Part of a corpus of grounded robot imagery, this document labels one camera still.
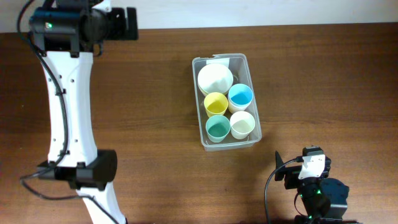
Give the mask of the cream cup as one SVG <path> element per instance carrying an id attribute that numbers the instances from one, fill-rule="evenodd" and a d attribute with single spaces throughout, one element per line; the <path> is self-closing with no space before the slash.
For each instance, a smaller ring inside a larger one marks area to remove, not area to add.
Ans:
<path id="1" fill-rule="evenodd" d="M 254 116 L 246 111 L 238 111 L 230 117 L 231 134 L 235 139 L 244 139 L 254 130 Z"/>

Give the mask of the green cup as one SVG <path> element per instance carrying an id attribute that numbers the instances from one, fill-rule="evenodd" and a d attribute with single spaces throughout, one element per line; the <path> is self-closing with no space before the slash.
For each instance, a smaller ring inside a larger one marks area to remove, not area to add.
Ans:
<path id="1" fill-rule="evenodd" d="M 211 142 L 219 143 L 229 134 L 231 125 L 223 115 L 214 115 L 205 124 L 206 133 Z"/>

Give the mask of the blue cup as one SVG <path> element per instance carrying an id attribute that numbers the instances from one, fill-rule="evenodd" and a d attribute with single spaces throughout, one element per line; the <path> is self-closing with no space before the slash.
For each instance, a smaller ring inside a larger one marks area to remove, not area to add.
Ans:
<path id="1" fill-rule="evenodd" d="M 248 106 L 254 98 L 252 89 L 242 83 L 233 85 L 228 92 L 228 99 L 237 106 Z"/>

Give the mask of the yellow cup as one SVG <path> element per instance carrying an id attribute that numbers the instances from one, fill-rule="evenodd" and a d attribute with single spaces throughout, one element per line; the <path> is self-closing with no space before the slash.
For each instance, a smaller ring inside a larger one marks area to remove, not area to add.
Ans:
<path id="1" fill-rule="evenodd" d="M 209 93 L 204 99 L 205 111 L 209 118 L 214 115 L 224 115 L 228 105 L 228 99 L 222 93 Z"/>

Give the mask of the white bowl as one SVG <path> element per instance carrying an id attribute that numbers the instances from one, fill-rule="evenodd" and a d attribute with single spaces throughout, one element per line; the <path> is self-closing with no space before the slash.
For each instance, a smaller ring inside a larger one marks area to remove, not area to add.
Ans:
<path id="1" fill-rule="evenodd" d="M 198 73 L 198 86 L 209 93 L 218 92 L 227 94 L 233 85 L 231 70 L 222 64 L 212 63 L 205 65 Z"/>

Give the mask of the pink cup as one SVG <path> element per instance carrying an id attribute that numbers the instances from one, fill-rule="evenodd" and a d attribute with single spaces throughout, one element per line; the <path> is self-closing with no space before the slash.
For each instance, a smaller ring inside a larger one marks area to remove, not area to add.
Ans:
<path id="1" fill-rule="evenodd" d="M 228 105 L 228 110 L 230 113 L 236 113 L 238 111 L 245 111 L 246 108 L 250 105 L 250 103 L 246 104 L 246 105 L 237 105 L 235 103 L 233 103 L 232 101 L 229 102 Z"/>

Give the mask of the yellow bowl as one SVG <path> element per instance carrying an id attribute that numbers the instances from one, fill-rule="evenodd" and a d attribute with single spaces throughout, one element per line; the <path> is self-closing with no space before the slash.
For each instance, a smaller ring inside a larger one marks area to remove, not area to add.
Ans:
<path id="1" fill-rule="evenodd" d="M 207 95 L 208 95 L 208 92 L 205 91 L 205 90 L 203 90 L 200 86 L 199 86 L 198 88 L 199 88 L 199 90 L 201 91 L 201 93 L 202 93 L 204 96 L 207 96 Z"/>

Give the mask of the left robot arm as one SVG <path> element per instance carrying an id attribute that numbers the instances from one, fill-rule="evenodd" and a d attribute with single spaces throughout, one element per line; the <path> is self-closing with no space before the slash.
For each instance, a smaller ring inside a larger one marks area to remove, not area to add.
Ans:
<path id="1" fill-rule="evenodd" d="M 34 177 L 65 181 L 93 223 L 126 223 L 113 181 L 118 159 L 93 137 L 90 77 L 106 40 L 137 40 L 137 12 L 110 1 L 45 1 L 29 20 L 29 44 L 44 69 L 51 143 Z"/>

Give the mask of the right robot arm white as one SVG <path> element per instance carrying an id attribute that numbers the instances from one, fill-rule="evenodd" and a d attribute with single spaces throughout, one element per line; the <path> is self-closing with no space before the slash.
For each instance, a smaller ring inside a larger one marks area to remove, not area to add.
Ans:
<path id="1" fill-rule="evenodd" d="M 293 161 L 301 165 L 287 167 L 288 162 L 275 153 L 275 180 L 283 180 L 287 190 L 295 189 L 295 198 L 300 198 L 305 207 L 306 213 L 295 216 L 295 223 L 356 223 L 355 220 L 343 220 L 348 209 L 349 187 L 329 177 L 331 159 L 320 147 L 303 148 L 302 155 Z"/>

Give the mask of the clear plastic container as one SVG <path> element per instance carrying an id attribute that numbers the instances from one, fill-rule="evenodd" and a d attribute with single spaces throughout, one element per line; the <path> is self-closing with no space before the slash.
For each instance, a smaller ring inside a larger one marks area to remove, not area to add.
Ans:
<path id="1" fill-rule="evenodd" d="M 234 84 L 245 84 L 249 88 L 253 88 L 251 74 L 247 58 L 244 54 L 216 54 L 212 58 L 197 57 L 192 60 L 192 72 L 195 86 L 195 101 L 197 106 L 197 116 L 200 130 L 201 143 L 206 151 L 222 151 L 228 149 L 238 149 L 243 147 L 251 147 L 259 142 L 262 138 L 261 123 L 255 100 L 248 105 L 246 111 L 254 117 L 254 130 L 245 138 L 236 139 L 231 133 L 220 142 L 213 142 L 208 137 L 205 124 L 208 121 L 208 115 L 204 105 L 205 95 L 200 91 L 198 85 L 198 75 L 200 70 L 211 64 L 218 63 L 228 67 L 233 75 Z"/>

